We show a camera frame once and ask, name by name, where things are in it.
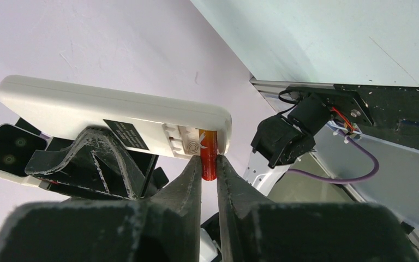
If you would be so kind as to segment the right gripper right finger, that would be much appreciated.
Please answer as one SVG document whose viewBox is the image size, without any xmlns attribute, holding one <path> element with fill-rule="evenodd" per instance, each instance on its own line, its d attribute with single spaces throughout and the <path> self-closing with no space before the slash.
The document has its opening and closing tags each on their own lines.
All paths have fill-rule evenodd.
<svg viewBox="0 0 419 262">
<path fill-rule="evenodd" d="M 395 215 L 369 203 L 276 203 L 217 158 L 223 261 L 416 261 Z"/>
</svg>

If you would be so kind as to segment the white red remote control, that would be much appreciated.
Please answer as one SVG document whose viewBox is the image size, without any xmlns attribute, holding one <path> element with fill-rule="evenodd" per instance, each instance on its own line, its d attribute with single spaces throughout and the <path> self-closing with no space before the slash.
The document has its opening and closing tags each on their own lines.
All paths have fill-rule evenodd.
<svg viewBox="0 0 419 262">
<path fill-rule="evenodd" d="M 232 119 L 221 106 L 9 75 L 0 102 L 43 133 L 74 140 L 86 127 L 111 130 L 129 150 L 189 159 L 203 147 L 199 131 L 217 134 L 227 153 Z"/>
</svg>

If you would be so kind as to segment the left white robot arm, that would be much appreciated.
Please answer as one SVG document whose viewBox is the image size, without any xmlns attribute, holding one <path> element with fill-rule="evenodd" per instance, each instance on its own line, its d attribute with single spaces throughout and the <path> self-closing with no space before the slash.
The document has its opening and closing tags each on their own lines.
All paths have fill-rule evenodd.
<svg viewBox="0 0 419 262">
<path fill-rule="evenodd" d="M 244 178 L 267 195 L 283 173 L 315 146 L 314 135 L 330 116 L 330 107 L 316 94 L 297 101 L 293 108 L 263 120 L 252 141 L 252 171 Z M 25 173 L 56 184 L 114 195 L 113 182 L 120 182 L 127 198 L 137 198 L 138 186 L 146 189 L 151 176 L 139 174 L 125 149 L 132 130 L 120 126 L 117 133 L 88 127 L 74 142 L 58 151 L 37 150 Z"/>
</svg>

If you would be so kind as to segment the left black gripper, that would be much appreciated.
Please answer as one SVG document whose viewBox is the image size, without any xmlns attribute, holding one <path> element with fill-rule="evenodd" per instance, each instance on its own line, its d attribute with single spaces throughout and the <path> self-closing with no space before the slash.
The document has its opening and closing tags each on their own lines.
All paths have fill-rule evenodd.
<svg viewBox="0 0 419 262">
<path fill-rule="evenodd" d="M 15 126 L 41 135 L 22 118 Z M 168 183 L 157 161 L 155 154 L 127 150 L 107 128 L 88 127 L 74 140 L 47 141 L 45 150 L 33 153 L 25 173 L 45 182 L 44 189 L 70 197 L 135 200 L 155 195 Z"/>
</svg>

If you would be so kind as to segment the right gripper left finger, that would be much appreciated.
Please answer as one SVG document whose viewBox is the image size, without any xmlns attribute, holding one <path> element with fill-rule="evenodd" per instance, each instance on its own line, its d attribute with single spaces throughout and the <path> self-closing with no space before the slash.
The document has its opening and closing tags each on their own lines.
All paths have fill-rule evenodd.
<svg viewBox="0 0 419 262">
<path fill-rule="evenodd" d="M 199 157 L 152 197 L 18 207 L 0 230 L 0 261 L 198 261 Z"/>
</svg>

